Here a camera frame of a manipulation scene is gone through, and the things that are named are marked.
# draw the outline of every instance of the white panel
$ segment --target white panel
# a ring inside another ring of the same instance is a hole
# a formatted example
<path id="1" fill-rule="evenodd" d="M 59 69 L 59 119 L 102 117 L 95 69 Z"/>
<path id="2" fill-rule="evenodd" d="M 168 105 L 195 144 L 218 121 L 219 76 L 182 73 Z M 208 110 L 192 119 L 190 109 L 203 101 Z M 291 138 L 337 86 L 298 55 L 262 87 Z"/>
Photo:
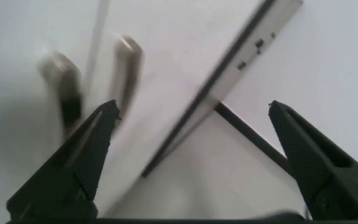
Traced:
<path id="1" fill-rule="evenodd" d="M 358 1 L 305 1 L 224 100 L 283 154 L 267 116 L 273 100 L 358 160 Z"/>
<path id="2" fill-rule="evenodd" d="M 6 201 L 61 143 L 58 110 L 37 64 L 52 49 L 84 74 L 97 1 L 0 0 L 0 223 Z"/>
<path id="3" fill-rule="evenodd" d="M 139 91 L 104 165 L 96 204 L 99 215 L 117 202 L 190 104 L 259 0 L 112 1 L 92 89 L 111 83 L 112 46 L 130 35 L 144 50 Z M 89 110 L 107 92 L 91 91 Z"/>

